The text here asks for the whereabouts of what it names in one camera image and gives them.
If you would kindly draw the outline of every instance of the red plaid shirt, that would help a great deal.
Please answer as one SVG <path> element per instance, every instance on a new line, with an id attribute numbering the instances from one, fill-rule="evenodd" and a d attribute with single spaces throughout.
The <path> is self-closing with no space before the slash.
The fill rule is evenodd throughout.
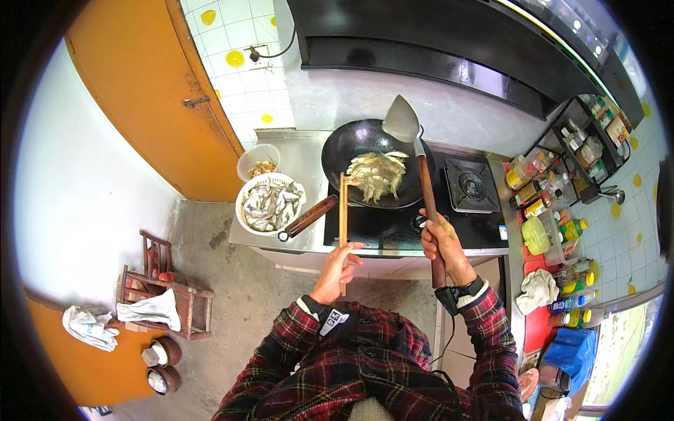
<path id="1" fill-rule="evenodd" d="M 524 419 L 510 322 L 491 288 L 460 309 L 477 361 L 470 387 L 456 392 L 427 371 L 428 338 L 408 319 L 357 302 L 334 308 L 355 318 L 351 339 L 320 336 L 320 323 L 293 303 L 213 420 L 348 420 L 354 403 L 370 396 L 397 420 Z"/>

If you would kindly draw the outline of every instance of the window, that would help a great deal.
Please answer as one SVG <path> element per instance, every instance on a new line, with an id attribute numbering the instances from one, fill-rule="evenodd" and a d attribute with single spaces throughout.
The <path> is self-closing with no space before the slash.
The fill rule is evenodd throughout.
<path id="1" fill-rule="evenodd" d="M 601 323 L 596 360 L 581 408 L 583 415 L 601 416 L 618 395 L 648 345 L 662 297 L 659 294 L 632 308 L 612 311 Z"/>

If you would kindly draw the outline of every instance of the black wok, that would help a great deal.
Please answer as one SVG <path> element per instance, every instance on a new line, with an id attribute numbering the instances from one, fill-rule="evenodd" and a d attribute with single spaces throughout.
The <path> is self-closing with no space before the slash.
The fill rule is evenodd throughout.
<path id="1" fill-rule="evenodd" d="M 435 160 L 426 143 L 426 161 L 429 172 L 435 174 Z M 351 160 L 367 152 L 387 153 L 393 150 L 404 152 L 410 157 L 405 159 L 406 174 L 402 176 L 402 184 L 398 188 L 398 200 L 392 194 L 381 196 L 377 204 L 363 202 L 363 192 L 357 187 L 348 189 L 348 199 L 351 202 L 380 209 L 399 209 L 415 204 L 423 198 L 421 180 L 419 178 L 419 161 L 415 157 L 414 145 L 404 143 L 395 137 L 384 133 L 381 129 L 381 120 L 367 119 L 347 123 L 332 134 L 323 145 L 321 163 L 323 172 L 330 185 L 339 191 L 339 174 L 346 172 Z"/>

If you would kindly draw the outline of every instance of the stainless steel countertop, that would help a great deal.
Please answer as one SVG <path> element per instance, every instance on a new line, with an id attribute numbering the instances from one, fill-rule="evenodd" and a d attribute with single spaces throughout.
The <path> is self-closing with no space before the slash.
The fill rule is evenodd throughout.
<path id="1" fill-rule="evenodd" d="M 331 131 L 296 131 L 293 129 L 268 129 L 257 132 L 258 143 L 270 143 L 281 153 L 280 171 L 302 184 L 307 192 L 307 202 L 302 212 L 307 211 L 328 195 L 328 179 L 321 165 L 321 151 Z M 517 215 L 510 209 L 508 199 L 511 192 L 506 186 L 506 172 L 501 164 L 506 157 L 458 147 L 436 141 L 426 141 L 432 150 L 443 150 L 460 155 L 477 155 L 487 158 L 499 194 L 501 210 L 508 232 L 508 248 L 464 249 L 467 257 L 505 256 L 505 311 L 511 321 L 511 332 L 517 343 L 518 363 L 524 351 L 524 315 L 515 303 L 515 297 L 522 293 L 524 280 L 524 253 L 522 233 Z M 333 247 L 323 245 L 326 217 L 321 217 L 306 230 L 288 242 L 280 242 L 275 236 L 254 235 L 240 225 L 232 223 L 229 242 L 250 247 L 286 253 L 329 253 Z M 360 255 L 422 257 L 422 251 L 414 250 L 358 250 Z"/>
<path id="2" fill-rule="evenodd" d="M 316 203 L 328 196 L 328 179 L 321 165 L 321 151 L 323 144 L 331 131 L 297 131 L 292 129 L 273 129 L 257 132 L 258 143 L 269 143 L 276 146 L 281 153 L 279 161 L 280 171 L 302 184 L 307 192 L 307 202 L 302 205 L 302 212 L 306 212 Z M 426 141 L 432 150 L 452 150 L 452 145 L 436 141 Z M 463 154 L 479 154 L 484 152 L 460 148 Z M 500 155 L 488 154 L 490 161 Z M 229 242 L 250 247 L 259 247 L 280 252 L 329 253 L 333 247 L 323 245 L 326 217 L 302 231 L 295 238 L 287 242 L 280 242 L 275 236 L 260 236 L 252 234 L 238 223 L 232 223 Z M 422 250 L 371 250 L 363 249 L 355 253 L 359 255 L 423 257 Z M 464 249 L 467 257 L 500 256 L 508 253 L 508 249 Z"/>

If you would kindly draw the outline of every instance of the chopsticks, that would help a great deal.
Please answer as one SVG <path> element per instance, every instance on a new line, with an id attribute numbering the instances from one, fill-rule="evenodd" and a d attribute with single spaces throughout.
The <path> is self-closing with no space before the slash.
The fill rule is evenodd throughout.
<path id="1" fill-rule="evenodd" d="M 346 245 L 346 227 L 348 226 L 348 177 L 344 173 L 339 174 L 339 247 Z M 342 296 L 346 296 L 346 284 L 340 284 Z"/>

